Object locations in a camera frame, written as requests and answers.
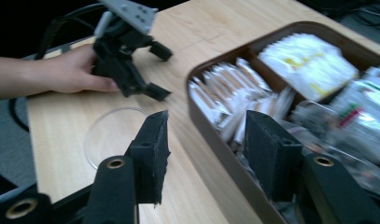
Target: gray carpet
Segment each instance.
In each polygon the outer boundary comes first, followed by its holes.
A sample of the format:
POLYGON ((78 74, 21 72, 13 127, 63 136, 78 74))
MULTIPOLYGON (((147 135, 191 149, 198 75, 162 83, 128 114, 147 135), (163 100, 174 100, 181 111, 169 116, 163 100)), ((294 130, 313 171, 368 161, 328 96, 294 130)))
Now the gray carpet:
MULTIPOLYGON (((339 22, 380 43, 380 30, 359 23, 352 15, 339 22)), ((27 122, 25 98, 19 100, 17 112, 27 122)), ((0 101, 0 174, 19 186, 35 183, 29 133, 13 122, 7 110, 7 101, 0 101)))

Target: wooden table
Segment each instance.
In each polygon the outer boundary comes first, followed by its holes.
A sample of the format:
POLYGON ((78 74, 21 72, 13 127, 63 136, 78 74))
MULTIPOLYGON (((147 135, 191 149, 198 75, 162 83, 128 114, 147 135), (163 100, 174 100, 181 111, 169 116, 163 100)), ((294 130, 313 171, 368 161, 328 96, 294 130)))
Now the wooden table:
POLYGON ((146 49, 134 63, 146 82, 172 92, 164 102, 119 92, 47 92, 28 99, 40 192, 53 202, 90 185, 86 132, 104 113, 123 106, 169 112, 172 154, 162 205, 141 205, 141 223, 261 223, 189 118, 185 79, 191 68, 295 21, 324 23, 380 54, 380 46, 292 0, 190 0, 157 14, 151 35, 174 56, 162 63, 146 49))

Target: human arm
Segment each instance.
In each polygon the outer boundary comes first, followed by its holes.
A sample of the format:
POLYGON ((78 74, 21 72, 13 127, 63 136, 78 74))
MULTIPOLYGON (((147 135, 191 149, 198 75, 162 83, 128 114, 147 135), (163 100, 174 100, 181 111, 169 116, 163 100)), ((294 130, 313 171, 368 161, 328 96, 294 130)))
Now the human arm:
POLYGON ((118 91, 111 78, 91 75, 95 59, 91 45, 38 61, 0 58, 0 99, 44 91, 118 91))

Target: clear round plate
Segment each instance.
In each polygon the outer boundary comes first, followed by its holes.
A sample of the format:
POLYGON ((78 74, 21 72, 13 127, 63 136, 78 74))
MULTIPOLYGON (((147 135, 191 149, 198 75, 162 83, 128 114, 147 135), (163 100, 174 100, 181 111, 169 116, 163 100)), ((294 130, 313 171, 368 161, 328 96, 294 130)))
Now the clear round plate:
POLYGON ((123 155, 135 139, 148 114, 137 107, 122 107, 98 118, 85 135, 84 153, 97 169, 100 162, 123 155))

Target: brown tray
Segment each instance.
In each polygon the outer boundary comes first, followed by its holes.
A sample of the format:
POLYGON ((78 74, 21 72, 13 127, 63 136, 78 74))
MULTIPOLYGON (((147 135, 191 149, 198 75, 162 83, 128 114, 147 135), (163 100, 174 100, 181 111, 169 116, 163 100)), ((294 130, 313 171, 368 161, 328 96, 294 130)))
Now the brown tray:
MULTIPOLYGON (((198 105, 190 98, 188 85, 193 77, 204 80, 203 71, 211 70, 213 65, 221 62, 235 64, 236 59, 241 57, 250 63, 250 66, 264 78, 273 91, 281 92, 288 83, 260 61, 258 54, 269 44, 294 33, 316 35, 333 44, 342 51, 343 56, 356 66, 360 72, 367 70, 370 66, 378 66, 380 64, 380 56, 378 54, 364 48, 348 37, 337 33, 328 26, 312 21, 298 21, 244 44, 237 49, 224 53, 210 61, 199 64, 190 71, 186 83, 191 120, 264 223, 285 223, 285 220, 276 211, 272 203, 267 200, 262 189, 254 181, 253 177, 242 168, 241 163, 235 158, 227 143, 219 138, 218 132, 209 123, 198 105)), ((321 103, 327 103, 336 93, 323 99, 321 103)), ((292 107, 302 100, 304 100, 303 96, 297 93, 292 107)))

